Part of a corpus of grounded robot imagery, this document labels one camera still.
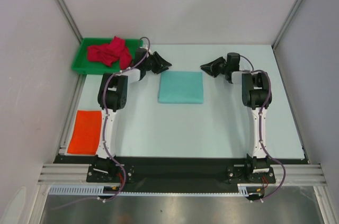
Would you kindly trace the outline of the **teal t shirt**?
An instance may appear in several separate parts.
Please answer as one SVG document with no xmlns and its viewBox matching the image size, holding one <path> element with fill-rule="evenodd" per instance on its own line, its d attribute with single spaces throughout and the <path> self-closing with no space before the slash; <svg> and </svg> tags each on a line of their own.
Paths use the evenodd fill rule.
<svg viewBox="0 0 339 224">
<path fill-rule="evenodd" d="M 202 73 L 193 71 L 161 73 L 158 102 L 162 104 L 202 104 L 204 102 Z"/>
</svg>

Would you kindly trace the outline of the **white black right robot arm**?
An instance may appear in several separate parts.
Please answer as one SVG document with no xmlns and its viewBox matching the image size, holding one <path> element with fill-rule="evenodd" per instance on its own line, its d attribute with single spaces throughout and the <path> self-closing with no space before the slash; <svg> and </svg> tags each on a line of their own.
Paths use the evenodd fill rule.
<svg viewBox="0 0 339 224">
<path fill-rule="evenodd" d="M 241 86 L 242 103 L 249 117 L 249 150 L 244 175 L 248 181 L 257 182 L 270 174 L 266 146 L 266 115 L 272 102 L 269 76 L 262 70 L 255 70 L 248 58 L 236 52 L 203 64 L 200 69 L 214 78 L 223 75 L 228 83 Z"/>
</svg>

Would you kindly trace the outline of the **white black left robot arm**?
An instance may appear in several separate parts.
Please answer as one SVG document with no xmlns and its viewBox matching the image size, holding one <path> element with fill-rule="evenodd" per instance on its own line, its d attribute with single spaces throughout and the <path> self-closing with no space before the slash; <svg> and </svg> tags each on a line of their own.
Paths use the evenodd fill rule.
<svg viewBox="0 0 339 224">
<path fill-rule="evenodd" d="M 97 102 L 101 108 L 102 125 L 96 160 L 92 164 L 92 173 L 98 173 L 109 182 L 116 175 L 123 175 L 123 170 L 115 159 L 115 140 L 120 111 L 127 103 L 128 86 L 144 78 L 148 71 L 158 75 L 169 70 L 172 64 L 158 52 L 151 52 L 149 47 L 138 48 L 132 65 L 115 73 L 102 76 Z"/>
</svg>

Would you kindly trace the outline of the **red crumpled t shirt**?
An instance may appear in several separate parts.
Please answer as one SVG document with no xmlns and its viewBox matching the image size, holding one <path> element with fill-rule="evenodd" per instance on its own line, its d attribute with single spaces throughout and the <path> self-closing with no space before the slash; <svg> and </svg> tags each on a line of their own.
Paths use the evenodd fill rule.
<svg viewBox="0 0 339 224">
<path fill-rule="evenodd" d="M 87 47 L 87 60 L 100 62 L 107 67 L 112 67 L 115 62 L 119 62 L 120 69 L 126 69 L 132 62 L 132 55 L 125 39 L 114 37 L 110 43 Z"/>
</svg>

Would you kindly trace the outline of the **green plastic tray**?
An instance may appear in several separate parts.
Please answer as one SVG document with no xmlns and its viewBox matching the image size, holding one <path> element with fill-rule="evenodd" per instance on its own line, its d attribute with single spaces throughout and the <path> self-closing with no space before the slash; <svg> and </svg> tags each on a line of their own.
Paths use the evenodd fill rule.
<svg viewBox="0 0 339 224">
<path fill-rule="evenodd" d="M 84 38 L 72 63 L 72 69 L 79 74 L 86 75 L 102 75 L 104 73 L 112 73 L 121 70 L 119 62 L 115 62 L 112 67 L 107 67 L 100 62 L 90 62 L 87 60 L 87 47 L 110 43 L 112 39 L 113 38 Z M 143 41 L 139 39 L 125 39 L 125 41 L 132 58 L 134 58 L 137 48 L 142 47 Z"/>
</svg>

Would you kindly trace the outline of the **orange folded t shirt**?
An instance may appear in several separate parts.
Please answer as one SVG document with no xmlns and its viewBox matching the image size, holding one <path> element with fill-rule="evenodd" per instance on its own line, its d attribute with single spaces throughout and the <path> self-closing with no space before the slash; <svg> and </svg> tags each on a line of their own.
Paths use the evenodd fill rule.
<svg viewBox="0 0 339 224">
<path fill-rule="evenodd" d="M 95 155 L 99 146 L 101 125 L 101 111 L 78 110 L 67 153 Z"/>
</svg>

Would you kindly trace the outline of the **left side aluminium rail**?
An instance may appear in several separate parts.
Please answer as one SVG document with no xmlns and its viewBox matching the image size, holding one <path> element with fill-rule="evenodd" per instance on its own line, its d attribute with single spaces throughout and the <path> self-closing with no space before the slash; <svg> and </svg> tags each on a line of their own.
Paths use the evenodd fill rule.
<svg viewBox="0 0 339 224">
<path fill-rule="evenodd" d="M 81 91 L 85 82 L 85 75 L 79 75 L 77 78 L 77 82 L 73 91 L 72 99 L 67 111 L 66 120 L 64 122 L 63 129 L 61 131 L 59 145 L 56 150 L 56 155 L 64 154 L 66 152 L 67 147 L 67 138 L 70 131 L 70 127 L 72 124 L 73 116 L 76 113 L 76 108 L 78 105 L 78 101 L 80 99 Z"/>
</svg>

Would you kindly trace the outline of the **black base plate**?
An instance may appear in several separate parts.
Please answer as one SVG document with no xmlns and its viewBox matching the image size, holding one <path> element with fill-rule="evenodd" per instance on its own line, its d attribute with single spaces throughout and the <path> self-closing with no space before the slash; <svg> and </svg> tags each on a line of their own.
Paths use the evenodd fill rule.
<svg viewBox="0 0 339 224">
<path fill-rule="evenodd" d="M 54 164 L 86 165 L 85 182 L 119 183 L 124 192 L 223 193 L 235 192 L 237 184 L 274 184 L 282 167 L 307 165 L 307 159 L 267 161 L 269 171 L 255 174 L 245 158 L 117 157 L 57 155 Z"/>
</svg>

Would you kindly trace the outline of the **right side aluminium rail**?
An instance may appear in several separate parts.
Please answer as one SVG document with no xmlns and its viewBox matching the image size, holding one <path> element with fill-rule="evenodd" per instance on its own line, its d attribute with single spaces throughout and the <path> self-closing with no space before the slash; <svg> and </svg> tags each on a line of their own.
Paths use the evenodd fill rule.
<svg viewBox="0 0 339 224">
<path fill-rule="evenodd" d="M 285 70 L 282 66 L 282 62 L 281 62 L 281 59 L 280 59 L 277 51 L 273 47 L 271 47 L 271 48 L 272 48 L 272 51 L 273 51 L 273 54 L 274 54 L 274 58 L 275 58 L 279 73 L 280 73 L 282 84 L 283 84 L 283 87 L 284 87 L 284 90 L 285 90 L 285 93 L 286 93 L 286 96 L 287 96 L 287 99 L 288 99 L 291 114 L 293 116 L 293 120 L 294 120 L 294 123 L 295 123 L 295 127 L 296 127 L 296 130 L 297 130 L 297 133 L 298 133 L 298 137 L 299 137 L 303 152 L 304 152 L 304 156 L 307 160 L 307 163 L 310 163 L 309 156 L 308 156 L 308 153 L 307 153 L 307 147 L 306 147 L 305 141 L 304 141 L 304 132 L 302 131 L 300 119 L 298 117 L 297 110 L 296 110 L 296 105 L 294 104 L 294 101 L 293 101 L 293 98 L 292 98 L 292 91 L 291 91 L 290 85 L 288 83 L 287 73 L 285 72 Z"/>
</svg>

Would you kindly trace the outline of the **right vertical aluminium post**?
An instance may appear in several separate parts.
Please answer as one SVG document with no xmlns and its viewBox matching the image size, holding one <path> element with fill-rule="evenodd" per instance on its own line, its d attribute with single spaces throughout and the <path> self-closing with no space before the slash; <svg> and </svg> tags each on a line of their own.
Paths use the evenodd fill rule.
<svg viewBox="0 0 339 224">
<path fill-rule="evenodd" d="M 286 34 L 289 26 L 291 25 L 293 19 L 297 15 L 299 9 L 301 8 L 301 5 L 303 4 L 304 0 L 295 0 L 291 9 L 288 12 L 288 15 L 286 19 L 284 20 L 282 26 L 280 27 L 271 47 L 272 50 L 275 51 L 277 47 L 279 46 L 281 40 L 283 39 L 284 35 Z"/>
</svg>

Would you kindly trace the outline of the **vertical aluminium post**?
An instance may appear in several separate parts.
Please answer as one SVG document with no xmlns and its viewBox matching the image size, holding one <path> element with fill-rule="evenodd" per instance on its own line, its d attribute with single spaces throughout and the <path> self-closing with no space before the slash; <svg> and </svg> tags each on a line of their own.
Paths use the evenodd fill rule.
<svg viewBox="0 0 339 224">
<path fill-rule="evenodd" d="M 79 44 L 81 44 L 83 37 L 82 34 L 80 33 L 80 30 L 65 2 L 65 0 L 54 0 L 61 10 L 61 13 L 63 14 L 63 17 L 65 18 L 67 24 L 69 25 L 72 33 L 74 34 L 76 40 L 78 41 Z"/>
<path fill-rule="evenodd" d="M 288 12 L 288 15 L 286 19 L 284 20 L 282 26 L 280 27 L 271 47 L 272 50 L 275 51 L 277 47 L 279 46 L 281 40 L 283 39 L 284 35 L 286 34 L 289 26 L 291 25 L 293 19 L 297 15 L 299 9 L 301 8 L 301 5 L 303 4 L 304 0 L 295 0 L 291 9 Z"/>
</svg>

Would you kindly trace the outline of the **left vertical aluminium post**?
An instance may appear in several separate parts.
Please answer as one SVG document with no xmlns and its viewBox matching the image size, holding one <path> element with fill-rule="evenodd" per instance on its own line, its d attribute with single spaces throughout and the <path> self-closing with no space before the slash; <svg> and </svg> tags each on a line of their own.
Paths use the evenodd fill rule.
<svg viewBox="0 0 339 224">
<path fill-rule="evenodd" d="M 69 25 L 72 33 L 74 34 L 76 40 L 78 41 L 79 44 L 81 44 L 83 37 L 82 34 L 80 33 L 80 30 L 65 2 L 65 0 L 54 0 L 61 10 L 61 13 L 63 14 L 63 17 L 65 18 L 67 24 Z"/>
</svg>

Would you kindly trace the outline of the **aluminium frame rail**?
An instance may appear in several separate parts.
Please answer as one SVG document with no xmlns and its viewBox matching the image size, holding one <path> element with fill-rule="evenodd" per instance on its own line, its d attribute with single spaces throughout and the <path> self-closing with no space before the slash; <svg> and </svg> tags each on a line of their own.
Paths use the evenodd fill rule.
<svg viewBox="0 0 339 224">
<path fill-rule="evenodd" d="M 326 180 L 320 165 L 273 165 L 275 180 L 283 178 L 285 186 L 325 186 Z M 45 164 L 38 178 L 38 184 L 99 184 L 108 177 L 105 171 L 94 169 L 89 164 Z"/>
</svg>

